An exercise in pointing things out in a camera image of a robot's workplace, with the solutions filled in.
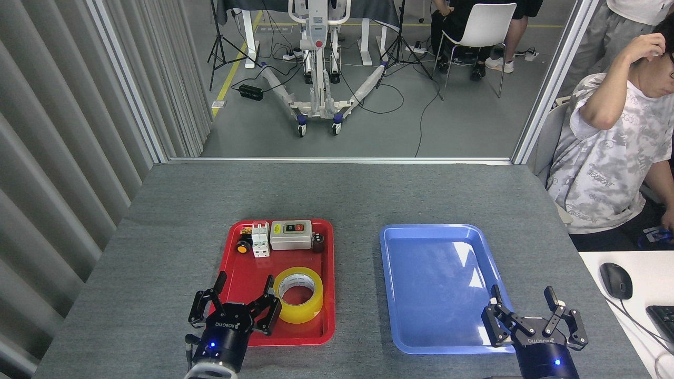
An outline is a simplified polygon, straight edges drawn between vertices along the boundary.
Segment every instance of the white chair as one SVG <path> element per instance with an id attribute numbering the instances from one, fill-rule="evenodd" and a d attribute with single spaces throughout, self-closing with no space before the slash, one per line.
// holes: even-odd
<path id="1" fill-rule="evenodd" d="M 473 5 L 468 22 L 466 23 L 466 30 L 461 40 L 453 40 L 443 30 L 440 38 L 439 51 L 442 51 L 442 42 L 447 38 L 454 43 L 452 54 L 450 55 L 449 67 L 447 68 L 447 77 L 445 78 L 445 88 L 442 94 L 442 100 L 445 100 L 445 92 L 447 92 L 447 81 L 450 79 L 450 69 L 452 68 L 452 60 L 454 59 L 454 49 L 457 46 L 466 47 L 490 47 L 493 45 L 503 45 L 505 50 L 504 40 L 510 26 L 510 20 L 515 12 L 515 3 L 508 4 L 475 4 Z M 437 67 L 437 61 L 440 54 L 435 57 L 435 65 L 433 66 L 433 73 Z M 497 94 L 501 98 L 501 89 L 503 88 L 503 73 L 506 65 L 506 60 L 503 60 L 501 66 L 501 85 Z"/>
<path id="2" fill-rule="evenodd" d="M 539 178 L 543 187 L 547 186 L 548 176 L 550 176 L 550 168 L 552 167 L 552 160 L 555 156 L 555 149 L 559 143 L 559 136 L 561 135 L 561 128 L 564 124 L 564 116 L 566 110 L 569 108 L 569 103 L 562 103 L 548 113 L 547 118 L 539 133 L 539 138 L 534 146 L 532 153 L 533 161 L 529 163 L 529 167 L 536 177 Z M 557 212 L 562 222 L 570 224 L 571 216 L 562 209 L 557 203 Z"/>

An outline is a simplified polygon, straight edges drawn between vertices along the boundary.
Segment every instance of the white table leg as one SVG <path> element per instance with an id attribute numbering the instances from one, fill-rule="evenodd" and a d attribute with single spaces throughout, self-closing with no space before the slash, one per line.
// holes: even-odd
<path id="1" fill-rule="evenodd" d="M 382 26 L 381 27 L 381 37 L 376 36 L 375 40 L 377 40 L 377 46 L 379 46 L 379 56 L 381 57 L 382 61 L 388 62 L 388 56 L 384 56 L 384 53 L 386 52 L 386 27 Z"/>
<path id="2" fill-rule="evenodd" d="M 241 17 L 243 18 L 243 29 L 246 33 L 246 45 L 248 46 L 248 56 L 246 59 L 246 68 L 255 67 L 255 59 L 257 59 L 257 49 L 259 47 L 259 41 L 255 40 L 253 35 L 253 22 L 251 21 L 251 12 L 250 11 L 241 11 Z"/>
<path id="3" fill-rule="evenodd" d="M 363 18 L 363 27 L 361 28 L 361 39 L 358 40 L 358 48 L 361 51 L 361 60 L 364 66 L 372 66 L 372 58 L 367 50 L 367 42 L 370 39 L 370 19 Z"/>

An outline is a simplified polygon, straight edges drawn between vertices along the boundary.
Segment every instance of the packing tape roll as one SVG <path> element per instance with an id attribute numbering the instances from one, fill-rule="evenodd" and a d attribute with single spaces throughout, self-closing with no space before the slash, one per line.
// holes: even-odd
<path id="1" fill-rule="evenodd" d="M 309 300 L 302 304 L 288 304 L 283 295 L 292 287 L 302 286 L 313 291 Z M 323 308 L 323 282 L 310 268 L 291 267 L 282 271 L 274 281 L 274 292 L 281 300 L 281 320 L 290 324 L 302 324 L 316 317 Z"/>

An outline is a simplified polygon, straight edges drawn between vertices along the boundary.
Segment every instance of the man's hand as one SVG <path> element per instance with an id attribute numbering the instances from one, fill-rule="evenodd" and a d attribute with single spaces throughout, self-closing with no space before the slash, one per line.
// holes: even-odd
<path id="1" fill-rule="evenodd" d="M 661 219 L 663 228 L 669 231 L 674 231 L 674 210 L 668 209 Z"/>
<path id="2" fill-rule="evenodd" d="M 633 63 L 641 58 L 652 61 L 665 52 L 665 37 L 660 33 L 644 34 L 633 39 L 621 52 L 619 57 Z"/>
<path id="3" fill-rule="evenodd" d="M 454 7 L 446 7 L 446 6 L 445 6 L 445 9 L 441 9 L 441 10 L 440 10 L 440 14 L 442 15 L 442 17 L 447 17 L 447 16 L 449 16 L 450 13 L 452 13 L 453 11 L 454 11 Z"/>
<path id="4" fill-rule="evenodd" d="M 445 0 L 433 0 L 433 3 L 442 17 L 447 17 L 454 11 L 454 7 L 448 7 Z"/>

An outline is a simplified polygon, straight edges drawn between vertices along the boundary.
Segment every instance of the red tray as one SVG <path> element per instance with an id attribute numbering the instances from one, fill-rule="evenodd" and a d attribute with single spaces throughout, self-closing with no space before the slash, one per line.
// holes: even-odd
<path id="1" fill-rule="evenodd" d="M 335 283 L 334 283 L 334 246 L 332 225 L 320 218 L 312 218 L 312 231 L 322 234 L 325 250 L 314 253 L 311 250 L 273 250 L 270 256 L 255 258 L 253 252 L 241 254 L 236 251 L 236 244 L 241 229 L 252 227 L 253 223 L 265 220 L 239 221 L 229 229 L 224 246 L 220 271 L 227 273 L 227 282 L 222 293 L 221 302 L 249 303 L 262 295 L 268 275 L 278 276 L 290 267 L 302 266 L 314 270 L 323 282 L 323 309 L 312 320 L 303 324 L 289 324 L 278 319 L 271 336 L 254 332 L 251 334 L 249 346 L 293 346 L 321 345 L 328 342 L 335 331 Z M 270 227 L 272 221 L 266 220 Z"/>

